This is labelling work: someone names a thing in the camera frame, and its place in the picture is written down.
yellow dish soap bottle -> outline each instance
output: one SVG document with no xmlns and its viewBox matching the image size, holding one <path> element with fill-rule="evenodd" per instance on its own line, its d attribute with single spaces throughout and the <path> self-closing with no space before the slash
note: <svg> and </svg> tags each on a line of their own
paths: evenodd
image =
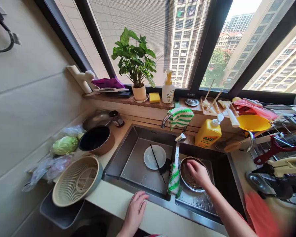
<svg viewBox="0 0 296 237">
<path fill-rule="evenodd" d="M 208 148 L 221 137 L 220 122 L 224 119 L 223 114 L 218 114 L 217 119 L 207 119 L 195 137 L 195 146 Z"/>
</svg>

beige countertop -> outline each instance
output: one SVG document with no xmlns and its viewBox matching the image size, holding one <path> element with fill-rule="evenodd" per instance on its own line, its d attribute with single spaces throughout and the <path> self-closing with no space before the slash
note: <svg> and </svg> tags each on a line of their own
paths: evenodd
<svg viewBox="0 0 296 237">
<path fill-rule="evenodd" d="M 122 141 L 124 135 L 128 131 L 131 124 L 138 124 L 153 128 L 160 128 L 158 125 L 137 122 L 133 120 L 125 119 L 125 125 L 121 128 L 117 128 L 115 125 L 111 125 L 110 129 L 115 136 L 114 147 L 105 155 L 99 156 L 98 160 L 101 162 L 103 169 L 111 159 L 118 145 Z M 187 132 L 188 135 L 195 135 L 194 132 Z M 245 172 L 252 171 L 255 168 L 253 160 L 250 154 L 245 152 L 236 151 L 232 153 L 232 158 L 243 188 L 244 193 L 252 191 L 251 187 L 245 180 Z M 106 210 L 107 212 L 124 219 L 128 204 L 133 196 L 132 193 L 121 189 L 113 184 L 101 180 L 98 187 L 94 192 L 90 194 L 86 199 Z M 291 205 L 283 204 L 282 201 L 267 199 L 267 204 L 270 206 L 271 211 L 275 212 L 275 216 L 278 218 L 278 222 L 284 230 L 290 224 L 287 218 L 292 218 L 296 215 L 296 208 Z M 151 234 L 163 234 L 170 237 L 174 236 L 223 236 L 214 230 L 208 229 L 202 225 L 194 223 L 188 219 L 185 219 L 157 204 L 148 202 L 145 210 L 145 214 L 140 225 L 140 228 Z"/>
</svg>

hand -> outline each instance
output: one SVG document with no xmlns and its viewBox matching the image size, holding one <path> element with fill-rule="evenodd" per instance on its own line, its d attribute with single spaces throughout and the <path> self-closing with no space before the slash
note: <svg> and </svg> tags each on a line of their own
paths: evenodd
<svg viewBox="0 0 296 237">
<path fill-rule="evenodd" d="M 192 159 L 187 161 L 187 166 L 198 185 L 205 189 L 212 184 L 205 166 Z"/>
<path fill-rule="evenodd" d="M 133 237 L 138 230 L 142 217 L 144 216 L 144 211 L 146 208 L 148 195 L 145 195 L 144 191 L 135 193 L 132 197 L 131 202 L 128 206 L 126 217 L 123 223 L 123 227 L 118 237 Z"/>
</svg>

soap dispenser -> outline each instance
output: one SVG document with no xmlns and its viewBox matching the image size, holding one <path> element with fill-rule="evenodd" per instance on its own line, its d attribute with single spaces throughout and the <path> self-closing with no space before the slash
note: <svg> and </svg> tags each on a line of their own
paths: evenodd
<svg viewBox="0 0 296 237">
<path fill-rule="evenodd" d="M 218 114 L 217 119 L 207 119 L 195 137 L 195 146 L 208 148 L 221 137 L 220 123 L 224 119 L 223 114 Z"/>
<path fill-rule="evenodd" d="M 167 69 L 167 78 L 164 85 L 162 86 L 162 102 L 166 104 L 173 102 L 175 87 L 172 84 L 171 76 L 172 70 Z"/>
</svg>

potted plant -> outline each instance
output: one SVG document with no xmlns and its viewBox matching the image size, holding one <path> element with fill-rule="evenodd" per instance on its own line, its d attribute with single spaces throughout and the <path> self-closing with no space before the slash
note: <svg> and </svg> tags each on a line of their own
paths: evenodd
<svg viewBox="0 0 296 237">
<path fill-rule="evenodd" d="M 129 37 L 136 40 L 136 46 L 129 45 Z M 149 56 L 156 58 L 155 53 L 147 49 L 146 36 L 139 38 L 134 31 L 126 27 L 120 41 L 115 42 L 118 47 L 113 48 L 112 59 L 120 57 L 118 63 L 119 74 L 126 76 L 132 81 L 132 90 L 136 101 L 144 101 L 147 98 L 144 81 L 147 80 L 152 87 L 156 87 L 152 72 L 156 72 L 156 63 Z"/>
</svg>

